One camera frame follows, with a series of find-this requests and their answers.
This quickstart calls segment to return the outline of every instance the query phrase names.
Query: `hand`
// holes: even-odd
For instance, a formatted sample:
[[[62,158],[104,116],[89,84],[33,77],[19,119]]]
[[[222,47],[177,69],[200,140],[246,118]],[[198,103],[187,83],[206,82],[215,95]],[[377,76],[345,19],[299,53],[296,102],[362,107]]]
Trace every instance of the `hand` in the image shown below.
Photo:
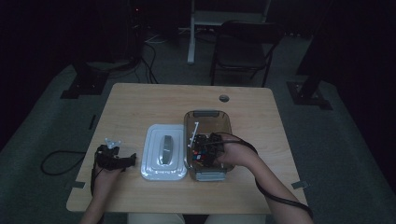
[[[239,138],[222,133],[223,141],[240,140]],[[249,147],[238,143],[224,143],[224,154],[217,157],[216,162],[227,163],[231,165],[240,165],[250,168],[251,165],[262,161],[262,159]]]

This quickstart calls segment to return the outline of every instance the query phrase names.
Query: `chair leg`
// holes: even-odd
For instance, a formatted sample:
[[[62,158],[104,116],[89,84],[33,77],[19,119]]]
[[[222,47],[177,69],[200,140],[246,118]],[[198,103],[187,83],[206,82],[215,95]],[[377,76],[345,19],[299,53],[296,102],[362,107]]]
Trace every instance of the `chair leg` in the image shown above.
[[[264,78],[262,79],[262,88],[265,86],[265,82],[267,81],[268,72],[270,71],[271,61],[272,61],[272,53],[270,54],[267,67],[265,68]]]
[[[256,74],[257,74],[258,71],[259,71],[259,70],[254,71],[254,73],[253,73],[253,75],[251,75],[250,79],[253,79],[254,76],[256,76]]]
[[[214,86],[215,85],[215,70],[216,70],[216,55],[213,56],[212,59],[212,64],[210,65],[210,76],[212,77],[210,85]]]

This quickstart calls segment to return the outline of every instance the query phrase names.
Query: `white container lid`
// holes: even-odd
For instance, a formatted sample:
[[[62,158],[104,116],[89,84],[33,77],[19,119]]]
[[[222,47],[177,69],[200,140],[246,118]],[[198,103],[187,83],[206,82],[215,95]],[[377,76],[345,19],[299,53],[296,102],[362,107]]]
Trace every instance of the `white container lid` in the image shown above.
[[[184,125],[154,124],[148,128],[141,174],[147,180],[179,180],[186,173]]]

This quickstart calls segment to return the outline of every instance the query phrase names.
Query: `black object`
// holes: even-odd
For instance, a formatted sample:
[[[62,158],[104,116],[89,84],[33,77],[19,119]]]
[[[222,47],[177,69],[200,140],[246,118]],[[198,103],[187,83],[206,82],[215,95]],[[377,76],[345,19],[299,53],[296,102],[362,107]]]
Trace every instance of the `black object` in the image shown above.
[[[178,28],[187,27],[190,24],[190,1],[183,0],[134,0],[140,16],[150,30],[163,35],[167,39],[177,40]],[[181,13],[187,14],[187,23],[181,24]]]
[[[119,154],[119,147],[108,148],[106,145],[101,145],[97,148],[95,153],[95,162],[104,169],[109,171],[115,169],[123,169],[134,166],[136,161],[136,153],[134,153],[129,158],[120,158],[117,155]]]
[[[133,1],[97,0],[91,11],[95,12],[92,13],[92,21],[99,23],[100,28],[96,32],[90,31],[92,25],[84,21],[76,28],[78,33],[71,36],[72,40],[66,51],[77,76],[69,90],[63,92],[61,99],[77,99],[80,95],[102,94],[109,73],[94,69],[88,66],[87,62],[114,63],[119,60],[130,60],[128,66],[132,68],[142,57],[145,26]],[[98,53],[98,49],[102,47],[92,44],[97,36],[102,37],[105,42],[103,51],[106,53]]]
[[[50,157],[52,157],[52,156],[55,155],[55,154],[60,154],[60,153],[82,154],[83,156],[82,156],[73,166],[69,167],[69,168],[66,169],[66,170],[63,170],[63,171],[58,172],[58,173],[48,172],[48,171],[45,169],[44,164],[46,163],[46,161],[47,161]],[[56,151],[53,151],[53,152],[51,152],[50,154],[48,154],[48,155],[46,156],[46,158],[44,158],[44,160],[41,162],[41,165],[40,165],[41,172],[42,172],[43,174],[45,174],[45,175],[64,175],[64,174],[66,174],[67,172],[73,170],[75,167],[77,167],[77,166],[84,160],[85,154],[86,154],[86,152],[80,152],[80,151],[67,151],[67,150],[56,150]]]
[[[204,224],[209,215],[186,215],[183,214],[187,224]]]
[[[195,145],[195,148],[199,148],[199,154],[194,155],[194,160],[205,167],[212,167],[218,152],[224,152],[221,135],[216,133],[210,134],[209,137],[205,134],[197,134]]]
[[[277,23],[226,21],[216,37],[210,68],[211,85],[215,83],[217,65],[226,70],[256,73],[265,69],[262,87],[268,76],[273,51],[283,38],[283,27]]]
[[[108,72],[95,70],[86,63],[73,63],[77,75],[61,99],[77,99],[80,95],[100,95],[106,85]]]
[[[329,101],[325,100],[318,89],[320,80],[316,77],[308,77],[302,82],[287,82],[289,92],[296,105],[318,105],[320,109],[332,110]]]

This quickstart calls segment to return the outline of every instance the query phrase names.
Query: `desk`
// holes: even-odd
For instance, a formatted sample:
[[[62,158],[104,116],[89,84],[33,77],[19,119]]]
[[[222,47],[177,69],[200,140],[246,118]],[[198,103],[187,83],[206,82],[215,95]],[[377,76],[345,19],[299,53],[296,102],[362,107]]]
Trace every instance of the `desk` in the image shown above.
[[[263,13],[220,12],[195,10],[195,0],[191,0],[190,45],[187,63],[193,64],[195,61],[195,25],[221,26],[225,21],[230,20],[265,22],[270,4],[271,0],[265,1]]]
[[[219,96],[230,101],[223,103]],[[221,182],[198,182],[189,175],[180,181],[148,181],[140,174],[147,131],[152,124],[182,124],[195,109],[226,112],[233,133],[251,143],[279,179],[306,203],[302,189],[291,183],[299,176],[272,92],[265,88],[187,85],[114,85],[92,137],[77,181],[67,201],[70,211],[85,211],[90,200],[90,178],[95,150],[105,138],[121,140],[120,156],[137,153],[136,167],[121,173],[106,210],[123,213],[269,214],[264,196],[245,167],[235,167]]]

